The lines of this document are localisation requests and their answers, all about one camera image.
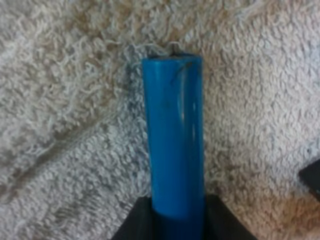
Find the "blue candle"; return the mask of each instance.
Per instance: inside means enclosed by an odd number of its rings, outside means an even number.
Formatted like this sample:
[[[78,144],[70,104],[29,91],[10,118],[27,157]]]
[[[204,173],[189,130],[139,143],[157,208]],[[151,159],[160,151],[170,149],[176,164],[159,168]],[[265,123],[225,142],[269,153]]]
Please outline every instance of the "blue candle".
[[[156,239],[201,240],[202,58],[185,53],[147,58],[142,68]]]

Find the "black object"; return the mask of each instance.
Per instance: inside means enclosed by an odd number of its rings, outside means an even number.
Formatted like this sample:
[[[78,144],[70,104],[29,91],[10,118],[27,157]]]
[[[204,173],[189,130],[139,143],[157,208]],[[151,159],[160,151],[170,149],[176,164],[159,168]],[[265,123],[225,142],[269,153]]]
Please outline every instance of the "black object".
[[[299,176],[310,188],[310,192],[320,201],[320,160],[302,169]]]
[[[151,199],[141,197],[112,240],[154,240]],[[206,197],[203,240],[257,240],[216,195]]]

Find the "fabric texture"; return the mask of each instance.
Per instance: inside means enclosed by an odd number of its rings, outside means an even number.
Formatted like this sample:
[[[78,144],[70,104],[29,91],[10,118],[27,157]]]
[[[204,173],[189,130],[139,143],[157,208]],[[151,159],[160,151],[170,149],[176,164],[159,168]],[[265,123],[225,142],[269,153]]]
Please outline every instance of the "fabric texture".
[[[0,240],[105,240],[150,194],[141,59],[204,59],[205,186],[320,239],[317,0],[0,0]]]

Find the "white carpet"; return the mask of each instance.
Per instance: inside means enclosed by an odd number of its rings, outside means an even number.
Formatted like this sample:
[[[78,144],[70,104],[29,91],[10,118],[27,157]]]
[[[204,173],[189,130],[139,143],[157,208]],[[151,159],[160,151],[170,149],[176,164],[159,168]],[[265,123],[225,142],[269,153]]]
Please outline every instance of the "white carpet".
[[[140,60],[172,46],[205,61],[207,191],[320,239],[320,1],[0,0],[0,240],[111,238],[150,192]]]

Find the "blue cylinder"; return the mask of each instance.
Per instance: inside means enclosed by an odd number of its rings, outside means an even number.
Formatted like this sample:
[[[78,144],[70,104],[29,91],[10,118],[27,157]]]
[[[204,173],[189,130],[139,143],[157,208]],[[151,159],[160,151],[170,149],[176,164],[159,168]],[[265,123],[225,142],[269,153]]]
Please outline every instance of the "blue cylinder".
[[[142,61],[155,236],[201,240],[204,224],[202,58]]]

